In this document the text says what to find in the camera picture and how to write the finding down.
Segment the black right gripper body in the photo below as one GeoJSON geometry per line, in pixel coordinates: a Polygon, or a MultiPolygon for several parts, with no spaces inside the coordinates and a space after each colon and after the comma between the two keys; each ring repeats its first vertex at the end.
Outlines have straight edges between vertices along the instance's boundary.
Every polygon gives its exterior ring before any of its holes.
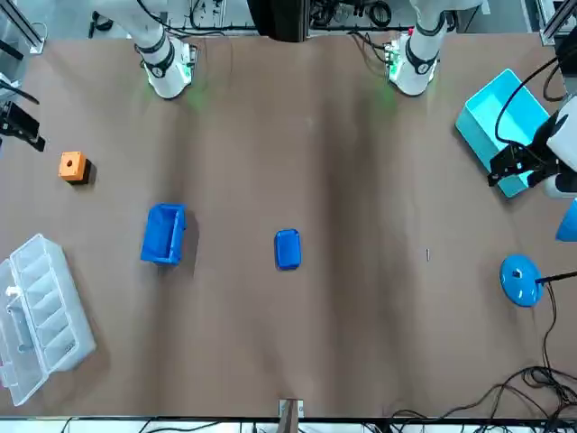
{"type": "Polygon", "coordinates": [[[1,105],[1,135],[18,135],[19,130],[14,125],[12,118],[13,102],[6,102],[1,105]]]}

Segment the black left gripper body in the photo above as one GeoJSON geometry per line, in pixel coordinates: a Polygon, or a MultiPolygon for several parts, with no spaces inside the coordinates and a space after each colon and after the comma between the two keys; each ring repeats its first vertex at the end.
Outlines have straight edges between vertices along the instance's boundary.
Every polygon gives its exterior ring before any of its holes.
{"type": "Polygon", "coordinates": [[[529,170],[527,185],[536,186],[547,178],[560,172],[561,165],[555,153],[546,143],[532,143],[527,146],[529,170]]]}

